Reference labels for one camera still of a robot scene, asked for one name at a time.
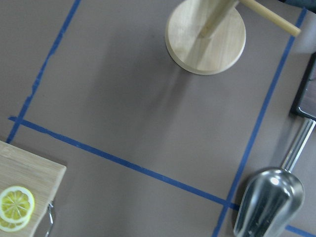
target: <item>lemon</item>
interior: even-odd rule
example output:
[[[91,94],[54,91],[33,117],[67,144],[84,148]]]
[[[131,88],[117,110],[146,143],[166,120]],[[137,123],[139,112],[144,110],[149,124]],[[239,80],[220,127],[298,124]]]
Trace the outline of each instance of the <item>lemon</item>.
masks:
[[[34,210],[32,193],[20,186],[11,186],[0,194],[0,218],[10,224],[21,225],[28,221]]]
[[[29,223],[30,218],[31,217],[29,217],[26,221],[22,223],[10,223],[0,218],[0,230],[3,230],[5,232],[19,231],[20,229],[24,228]]]

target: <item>wooden stand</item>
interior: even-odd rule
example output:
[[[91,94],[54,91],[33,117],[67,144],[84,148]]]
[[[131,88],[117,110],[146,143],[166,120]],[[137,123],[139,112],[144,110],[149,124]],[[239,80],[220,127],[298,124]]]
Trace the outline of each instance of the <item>wooden stand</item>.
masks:
[[[290,34],[300,30],[257,3],[240,0]],[[212,75],[231,67],[241,56],[246,30],[235,6],[238,0],[185,0],[167,22],[165,42],[170,56],[185,70]]]

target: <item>blue tape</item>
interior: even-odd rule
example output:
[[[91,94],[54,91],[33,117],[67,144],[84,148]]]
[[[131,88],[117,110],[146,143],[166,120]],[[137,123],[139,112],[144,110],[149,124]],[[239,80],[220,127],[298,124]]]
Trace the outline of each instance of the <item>blue tape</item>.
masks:
[[[298,20],[296,22],[296,26],[297,27],[300,27],[302,25],[302,23],[304,21],[304,18],[306,16],[306,13],[307,13],[307,10],[305,8],[302,9],[301,14],[300,14],[300,16],[299,16],[299,18],[298,18]],[[290,52],[290,50],[291,50],[291,48],[293,46],[294,40],[295,40],[295,38],[293,36],[291,36],[289,41],[288,41],[288,43],[287,43],[287,45],[286,45],[286,47],[285,47],[285,50],[284,50],[283,54],[282,54],[281,60],[280,60],[279,65],[278,65],[278,67],[276,69],[276,73],[275,73],[275,75],[273,77],[273,80],[272,80],[272,82],[270,84],[268,93],[267,93],[267,95],[266,95],[266,97],[264,99],[263,105],[262,105],[260,113],[259,113],[259,115],[257,117],[255,126],[253,128],[252,133],[251,133],[251,136],[250,136],[250,139],[249,139],[248,144],[246,146],[245,152],[244,152],[244,154],[242,156],[241,162],[240,162],[239,167],[237,169],[237,173],[236,173],[235,178],[233,180],[232,186],[231,186],[231,188],[229,190],[229,193],[228,193],[228,196],[227,196],[227,199],[226,199],[226,201],[227,201],[226,203],[231,203],[232,202],[234,193],[235,193],[235,191],[237,189],[237,186],[238,186],[238,183],[239,183],[239,181],[241,179],[241,175],[242,175],[243,170],[244,170],[244,168],[246,166],[246,163],[248,161],[249,154],[251,152],[251,149],[253,147],[255,139],[256,139],[256,137],[258,135],[259,128],[260,128],[261,123],[263,121],[263,117],[264,117],[264,115],[266,113],[266,110],[268,108],[268,105],[269,105],[269,102],[271,100],[272,94],[274,92],[274,89],[275,89],[275,87],[277,85],[278,79],[279,79],[279,77],[281,75],[281,72],[283,70],[285,61],[286,61],[286,59],[287,59],[287,57],[289,55],[289,52]],[[221,227],[223,225],[225,216],[227,214],[228,208],[229,207],[227,205],[223,206],[221,214],[220,214],[218,222],[217,222],[217,225],[216,225],[216,227],[215,227],[215,229],[214,229],[214,231],[212,233],[212,237],[217,237],[218,236],[218,234],[220,232],[220,229],[221,229]]]
[[[9,120],[16,121],[17,117],[9,117]],[[216,202],[218,204],[227,205],[226,201],[224,199],[219,198],[219,197],[217,197],[215,195],[206,193],[206,192],[204,192],[202,190],[196,189],[196,188],[194,188],[192,186],[186,185],[184,183],[181,183],[181,182],[179,182],[177,180],[171,179],[171,178],[169,178],[167,176],[164,176],[162,174],[159,174],[159,173],[156,173],[156,172],[151,171],[149,169],[143,168],[143,167],[141,167],[139,165],[133,164],[133,163],[131,163],[129,161],[126,161],[124,159],[121,159],[121,158],[118,158],[116,156],[113,156],[113,155],[111,155],[109,153],[106,153],[106,152],[101,151],[101,150],[99,150],[97,148],[94,148],[92,146],[89,146],[89,145],[86,145],[86,144],[81,143],[79,141],[76,141],[76,140],[74,140],[72,138],[69,138],[69,137],[66,137],[64,135],[52,132],[52,131],[50,131],[50,130],[44,128],[44,127],[38,126],[38,125],[36,125],[36,124],[34,124],[32,122],[29,122],[29,121],[26,121],[26,120],[22,120],[21,124],[23,126],[31,128],[31,129],[33,129],[33,130],[35,130],[37,132],[47,134],[47,135],[49,135],[49,136],[51,136],[51,137],[53,137],[53,138],[55,138],[57,140],[65,142],[65,143],[67,143],[69,145],[75,146],[77,148],[80,148],[80,149],[85,150],[87,152],[90,152],[92,154],[95,154],[97,156],[103,157],[103,158],[105,158],[107,160],[110,160],[112,162],[115,162],[117,164],[123,165],[123,166],[128,167],[130,169],[133,169],[135,171],[138,171],[138,172],[140,172],[142,174],[148,175],[148,176],[153,177],[155,179],[161,180],[161,181],[163,181],[165,183],[171,184],[171,185],[173,185],[175,187],[178,187],[178,188],[180,188],[182,190],[188,191],[190,193],[193,193],[193,194],[198,195],[200,197],[203,197],[205,199],[211,200],[211,201]],[[238,206],[233,204],[233,203],[229,203],[228,206],[230,208],[234,209],[234,210],[238,210]]]
[[[18,117],[17,117],[17,119],[16,119],[16,121],[15,121],[15,123],[14,123],[14,125],[13,125],[13,127],[11,129],[11,131],[10,131],[10,134],[9,134],[7,140],[6,140],[7,143],[11,143],[12,140],[14,139],[14,136],[17,133],[17,131],[18,131],[20,125],[21,125],[21,122],[22,122],[22,120],[23,120],[23,118],[24,118],[24,116],[25,116],[25,114],[26,114],[26,112],[27,112],[27,110],[28,110],[28,108],[30,106],[30,103],[31,103],[31,101],[32,101],[32,99],[33,99],[33,97],[34,97],[34,95],[35,95],[35,93],[36,93],[36,91],[37,91],[37,89],[38,89],[38,87],[40,85],[40,81],[41,81],[43,73],[44,73],[44,71],[46,69],[47,63],[48,63],[50,57],[55,53],[56,49],[58,48],[58,46],[59,46],[59,44],[60,44],[60,42],[62,40],[62,37],[63,37],[64,33],[66,32],[66,30],[67,30],[67,28],[68,28],[68,26],[69,26],[69,24],[71,22],[71,19],[73,18],[74,14],[75,14],[78,6],[79,6],[80,1],[81,0],[75,0],[72,8],[70,9],[70,11],[69,11],[69,13],[67,15],[67,18],[66,18],[63,26],[61,27],[61,29],[60,29],[60,31],[59,31],[59,33],[57,35],[57,38],[55,39],[55,41],[53,43],[53,46],[51,47],[51,49],[50,49],[50,51],[49,51],[49,53],[48,53],[43,65],[42,65],[42,67],[41,67],[41,69],[40,69],[40,71],[39,71],[39,73],[38,73],[33,85],[32,85],[32,92],[26,98],[26,100],[25,100],[25,102],[24,102],[24,104],[22,106],[22,109],[21,109],[21,111],[20,111],[20,113],[19,113],[19,115],[18,115]]]
[[[303,237],[316,237],[316,235],[313,235],[313,234],[311,234],[311,233],[308,233],[308,232],[306,232],[306,231],[303,231],[303,230],[301,230],[301,229],[299,229],[299,228],[296,228],[296,227],[294,227],[294,226],[287,226],[285,229],[286,229],[287,231],[291,231],[291,232],[293,232],[293,233],[295,233],[295,234],[297,234],[297,235],[303,236]]]

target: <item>stainless steel scoop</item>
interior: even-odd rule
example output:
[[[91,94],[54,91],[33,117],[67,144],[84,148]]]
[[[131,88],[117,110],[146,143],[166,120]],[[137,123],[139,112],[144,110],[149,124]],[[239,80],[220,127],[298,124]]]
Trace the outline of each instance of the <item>stainless steel scoop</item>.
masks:
[[[291,173],[316,122],[306,118],[281,168],[266,169],[249,181],[237,221],[236,237],[277,237],[304,201],[302,183]]]

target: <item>black object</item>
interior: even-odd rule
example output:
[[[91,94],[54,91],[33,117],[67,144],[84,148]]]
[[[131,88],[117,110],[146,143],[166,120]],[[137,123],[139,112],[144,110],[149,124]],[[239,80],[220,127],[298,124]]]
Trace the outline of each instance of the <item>black object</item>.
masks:
[[[316,52],[311,55],[291,112],[316,120]]]

